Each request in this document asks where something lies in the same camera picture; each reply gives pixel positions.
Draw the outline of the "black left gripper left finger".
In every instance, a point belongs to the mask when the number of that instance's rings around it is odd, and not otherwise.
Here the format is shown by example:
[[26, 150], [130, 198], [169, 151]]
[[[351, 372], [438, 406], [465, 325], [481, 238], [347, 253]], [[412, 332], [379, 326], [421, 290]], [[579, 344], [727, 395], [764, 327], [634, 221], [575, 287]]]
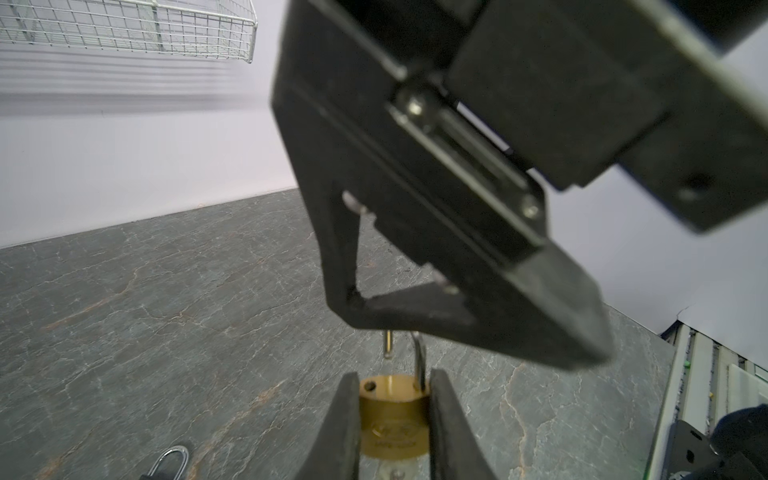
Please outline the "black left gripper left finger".
[[360, 380], [342, 376], [319, 433], [295, 479], [359, 478], [361, 451]]

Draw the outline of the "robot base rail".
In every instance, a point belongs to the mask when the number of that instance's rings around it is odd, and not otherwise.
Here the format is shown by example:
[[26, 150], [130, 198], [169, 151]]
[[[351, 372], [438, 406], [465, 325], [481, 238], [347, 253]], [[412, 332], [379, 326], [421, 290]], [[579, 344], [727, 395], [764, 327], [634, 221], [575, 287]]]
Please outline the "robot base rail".
[[767, 403], [767, 369], [676, 321], [662, 334], [675, 354], [646, 479], [765, 479], [767, 434], [718, 425]]

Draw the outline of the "small silver key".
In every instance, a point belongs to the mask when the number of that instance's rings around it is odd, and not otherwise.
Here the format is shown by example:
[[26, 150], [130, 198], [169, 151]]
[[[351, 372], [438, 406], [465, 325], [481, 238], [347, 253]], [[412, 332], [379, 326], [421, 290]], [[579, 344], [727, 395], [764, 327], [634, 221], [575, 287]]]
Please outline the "small silver key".
[[419, 473], [417, 459], [382, 460], [377, 471], [381, 480], [410, 480]]

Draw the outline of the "brass padlock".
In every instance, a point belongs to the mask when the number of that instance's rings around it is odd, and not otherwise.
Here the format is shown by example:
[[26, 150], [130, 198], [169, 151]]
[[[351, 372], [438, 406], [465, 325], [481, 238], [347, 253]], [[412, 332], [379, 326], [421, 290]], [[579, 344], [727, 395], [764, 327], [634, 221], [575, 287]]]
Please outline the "brass padlock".
[[427, 350], [420, 333], [411, 334], [412, 374], [379, 375], [360, 382], [361, 453], [399, 461], [429, 453], [430, 390]]

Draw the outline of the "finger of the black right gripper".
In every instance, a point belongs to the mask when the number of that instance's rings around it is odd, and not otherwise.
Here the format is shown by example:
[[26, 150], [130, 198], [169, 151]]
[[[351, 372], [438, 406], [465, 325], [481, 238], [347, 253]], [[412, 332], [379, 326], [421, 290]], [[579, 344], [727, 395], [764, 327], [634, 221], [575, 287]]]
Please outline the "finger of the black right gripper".
[[[596, 282], [549, 239], [541, 188], [459, 115], [441, 80], [467, 26], [436, 1], [293, 1], [272, 109], [330, 309], [560, 369], [613, 354]], [[443, 283], [374, 297], [362, 216]]]
[[724, 54], [763, 1], [488, 1], [447, 90], [558, 189], [618, 165], [690, 229], [767, 199], [767, 104]]

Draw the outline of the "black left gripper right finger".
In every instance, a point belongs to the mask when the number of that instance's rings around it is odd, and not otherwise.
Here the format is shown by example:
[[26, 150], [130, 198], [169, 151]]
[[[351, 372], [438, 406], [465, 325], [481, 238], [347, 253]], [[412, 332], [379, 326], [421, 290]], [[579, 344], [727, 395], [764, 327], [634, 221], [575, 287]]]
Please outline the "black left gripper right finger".
[[431, 479], [496, 479], [466, 419], [445, 370], [429, 376], [429, 460]]

